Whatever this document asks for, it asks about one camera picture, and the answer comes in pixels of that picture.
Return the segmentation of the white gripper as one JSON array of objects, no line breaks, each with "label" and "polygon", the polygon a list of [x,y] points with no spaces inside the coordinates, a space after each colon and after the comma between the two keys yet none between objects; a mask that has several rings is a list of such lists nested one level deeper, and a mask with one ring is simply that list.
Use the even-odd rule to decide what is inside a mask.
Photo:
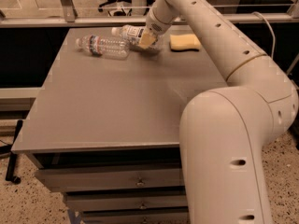
[{"label": "white gripper", "polygon": [[156,41],[156,35],[163,35],[169,29],[171,23],[171,17],[151,9],[146,18],[146,27],[148,29],[143,31],[138,46],[147,49]]}]

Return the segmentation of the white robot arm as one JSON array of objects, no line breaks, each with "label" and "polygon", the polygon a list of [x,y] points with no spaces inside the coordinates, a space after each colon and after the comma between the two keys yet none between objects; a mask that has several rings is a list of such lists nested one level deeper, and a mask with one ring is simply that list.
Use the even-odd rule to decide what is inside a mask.
[{"label": "white robot arm", "polygon": [[192,98],[181,116],[179,147],[191,224],[273,224],[262,149],[298,112],[293,83],[261,48],[207,0],[156,0],[148,47],[182,17],[226,81]]}]

